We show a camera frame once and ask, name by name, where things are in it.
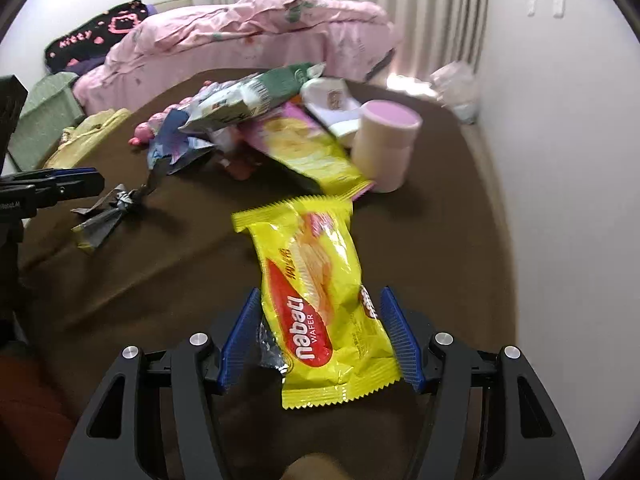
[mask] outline plastic bag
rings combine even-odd
[[[431,74],[431,88],[462,123],[473,124],[478,117],[479,89],[474,70],[464,61],[454,61]]]
[[[258,344],[260,346],[260,366],[263,368],[275,368],[282,375],[286,375],[289,365],[287,365],[282,355],[282,350],[280,350],[276,341],[276,336],[273,335],[264,316],[258,330]]]

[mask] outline crumpled wrapper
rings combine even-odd
[[[239,141],[239,134],[235,129],[223,128],[211,132],[207,135],[208,140],[194,137],[179,129],[188,118],[189,115],[182,110],[169,112],[146,154],[149,168],[152,168],[157,160],[170,157],[167,174],[174,174],[207,153],[231,153],[235,150]]]
[[[127,191],[124,184],[119,184],[93,206],[72,209],[73,213],[91,216],[72,229],[78,248],[86,253],[93,253],[100,247],[126,214],[143,206],[145,198],[158,187],[162,177],[166,175],[169,163],[169,158],[159,159],[149,173],[146,184],[139,189]],[[103,205],[108,208],[92,216]]]

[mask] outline yellow snack package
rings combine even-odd
[[[284,408],[357,399],[401,377],[360,283],[352,211],[348,200],[319,196],[232,216],[260,260],[262,309],[288,365]]]
[[[308,192],[356,200],[374,185],[335,137],[291,102],[238,124],[238,130],[252,148],[292,170]]]

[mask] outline metal screw cap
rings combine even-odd
[[[194,346],[201,346],[201,345],[204,345],[204,343],[207,342],[207,339],[209,339],[209,336],[207,334],[203,334],[202,332],[198,332],[198,333],[193,334],[189,338],[189,343],[191,343]]]
[[[448,346],[453,343],[453,336],[446,332],[438,332],[436,334],[436,343],[443,346]]]
[[[504,354],[509,359],[517,359],[520,357],[520,349],[516,346],[507,346],[504,348]]]
[[[137,346],[127,346],[122,351],[122,357],[125,359],[133,359],[136,355],[138,355],[138,347]]]

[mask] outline bed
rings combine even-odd
[[[135,111],[174,85],[216,68],[325,62],[325,74],[367,79],[398,44],[385,11],[345,0],[239,0],[148,17],[83,75],[74,95],[88,115]]]

